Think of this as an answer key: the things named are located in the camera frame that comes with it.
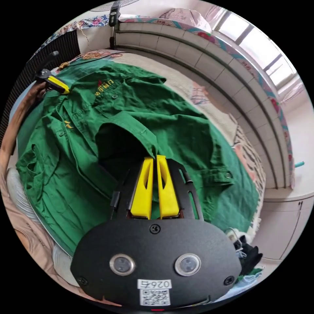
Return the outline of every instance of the printed number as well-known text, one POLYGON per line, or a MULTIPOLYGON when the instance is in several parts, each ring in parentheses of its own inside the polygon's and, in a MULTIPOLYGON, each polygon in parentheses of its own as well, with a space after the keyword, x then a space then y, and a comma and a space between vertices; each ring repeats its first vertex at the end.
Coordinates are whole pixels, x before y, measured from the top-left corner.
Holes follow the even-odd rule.
POLYGON ((138 289, 171 289, 171 280, 142 280, 137 282, 138 289))

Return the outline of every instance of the pillow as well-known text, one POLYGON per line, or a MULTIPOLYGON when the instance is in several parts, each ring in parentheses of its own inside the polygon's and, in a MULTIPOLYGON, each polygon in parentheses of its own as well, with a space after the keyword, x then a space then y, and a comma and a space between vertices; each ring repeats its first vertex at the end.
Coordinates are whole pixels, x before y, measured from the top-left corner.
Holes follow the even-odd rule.
POLYGON ((192 27, 200 28, 207 33, 212 32, 209 23, 195 10, 182 8, 171 9, 167 13, 161 15, 160 18, 188 24, 192 27))

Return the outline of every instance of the yellow embroidered text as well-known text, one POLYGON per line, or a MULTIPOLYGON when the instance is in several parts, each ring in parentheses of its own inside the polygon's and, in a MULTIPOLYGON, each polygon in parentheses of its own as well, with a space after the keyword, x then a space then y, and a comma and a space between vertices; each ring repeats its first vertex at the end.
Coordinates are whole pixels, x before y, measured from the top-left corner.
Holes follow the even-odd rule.
POLYGON ((103 93, 104 89, 107 89, 110 85, 114 84, 113 80, 109 80, 108 82, 101 82, 98 83, 97 92, 95 93, 96 96, 101 95, 103 93))

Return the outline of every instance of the qr code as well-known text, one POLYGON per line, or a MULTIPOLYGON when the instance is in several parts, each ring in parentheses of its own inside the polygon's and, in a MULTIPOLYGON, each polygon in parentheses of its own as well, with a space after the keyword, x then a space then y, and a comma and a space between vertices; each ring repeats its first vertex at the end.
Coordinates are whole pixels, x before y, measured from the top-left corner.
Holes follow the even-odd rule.
POLYGON ((148 306, 170 305, 169 289, 140 289, 140 304, 148 306))

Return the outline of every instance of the windowsill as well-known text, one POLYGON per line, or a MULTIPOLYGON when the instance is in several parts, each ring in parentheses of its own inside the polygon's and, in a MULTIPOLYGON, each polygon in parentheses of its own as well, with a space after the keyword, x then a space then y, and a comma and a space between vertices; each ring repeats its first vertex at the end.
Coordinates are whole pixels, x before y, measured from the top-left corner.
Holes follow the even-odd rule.
POLYGON ((257 62, 240 46, 238 46, 233 40, 231 40, 229 37, 225 36, 222 33, 216 32, 213 30, 212 34, 223 41, 225 41, 227 44, 229 44, 231 47, 239 51, 263 76, 263 78, 266 80, 268 85, 271 87, 271 90, 275 94, 276 98, 279 99, 279 94, 277 92, 275 84, 272 82, 272 80, 267 76, 267 74, 263 71, 263 69, 257 64, 257 62))

